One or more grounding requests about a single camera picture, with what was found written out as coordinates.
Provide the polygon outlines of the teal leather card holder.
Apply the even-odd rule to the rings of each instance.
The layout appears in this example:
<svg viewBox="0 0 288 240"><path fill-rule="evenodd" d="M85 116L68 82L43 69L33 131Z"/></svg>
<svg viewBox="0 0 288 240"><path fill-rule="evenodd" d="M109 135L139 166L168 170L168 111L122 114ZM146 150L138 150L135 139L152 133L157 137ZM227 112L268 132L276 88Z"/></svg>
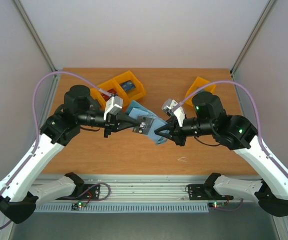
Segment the teal leather card holder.
<svg viewBox="0 0 288 240"><path fill-rule="evenodd" d="M146 107L132 100L126 109L126 114L139 121L139 125L132 128L133 133L145 135L160 145L167 142L167 138L155 134L155 130L166 125L166 121Z"/></svg>

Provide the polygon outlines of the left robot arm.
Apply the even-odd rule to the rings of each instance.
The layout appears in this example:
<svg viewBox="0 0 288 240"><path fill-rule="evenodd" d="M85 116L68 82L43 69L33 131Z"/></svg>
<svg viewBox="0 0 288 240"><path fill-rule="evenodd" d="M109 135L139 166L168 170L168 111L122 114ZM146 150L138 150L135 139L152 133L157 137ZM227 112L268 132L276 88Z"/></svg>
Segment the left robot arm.
<svg viewBox="0 0 288 240"><path fill-rule="evenodd" d="M36 178L83 126L102 128L104 137L139 125L139 121L122 111L122 99L113 95L101 110L85 85L74 85L64 95L64 102L48 117L29 151L16 167L0 181L0 212L10 221L20 224L36 207L59 198L79 199L85 192L85 182L75 173L59 180L32 186Z"/></svg>

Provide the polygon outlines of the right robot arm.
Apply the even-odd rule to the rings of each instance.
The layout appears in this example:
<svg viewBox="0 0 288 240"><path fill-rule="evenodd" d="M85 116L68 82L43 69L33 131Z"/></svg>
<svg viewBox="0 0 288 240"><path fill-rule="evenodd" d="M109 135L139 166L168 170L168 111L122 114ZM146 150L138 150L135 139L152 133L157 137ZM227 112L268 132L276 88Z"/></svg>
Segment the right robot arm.
<svg viewBox="0 0 288 240"><path fill-rule="evenodd" d="M261 180L240 180L212 173L203 192L210 199L218 196L237 197L258 203L275 217L288 216L288 170L259 137L259 131L245 117L228 115L218 96L202 91L192 98L196 116L187 118L183 108L173 99L163 104L170 117L154 132L178 146L188 137L212 136L218 145L242 157L260 175Z"/></svg>

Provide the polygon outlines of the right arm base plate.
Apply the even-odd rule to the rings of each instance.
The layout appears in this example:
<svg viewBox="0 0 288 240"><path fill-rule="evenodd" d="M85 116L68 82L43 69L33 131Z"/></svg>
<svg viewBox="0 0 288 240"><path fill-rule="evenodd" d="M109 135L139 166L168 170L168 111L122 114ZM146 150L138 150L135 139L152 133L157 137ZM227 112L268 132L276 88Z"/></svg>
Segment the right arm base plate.
<svg viewBox="0 0 288 240"><path fill-rule="evenodd" d="M208 191L203 184L188 184L185 187L185 192L188 193L191 201L226 201L234 199L231 195L220 195L214 190Z"/></svg>

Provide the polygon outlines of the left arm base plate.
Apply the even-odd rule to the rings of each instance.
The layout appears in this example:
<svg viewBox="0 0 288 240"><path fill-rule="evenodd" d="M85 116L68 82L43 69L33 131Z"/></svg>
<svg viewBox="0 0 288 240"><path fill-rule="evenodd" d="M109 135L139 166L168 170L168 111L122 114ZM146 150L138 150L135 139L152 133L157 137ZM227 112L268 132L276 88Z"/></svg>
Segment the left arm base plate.
<svg viewBox="0 0 288 240"><path fill-rule="evenodd" d="M98 200L100 196L100 184L85 184L82 190L82 195L70 195L57 198L57 200Z"/></svg>

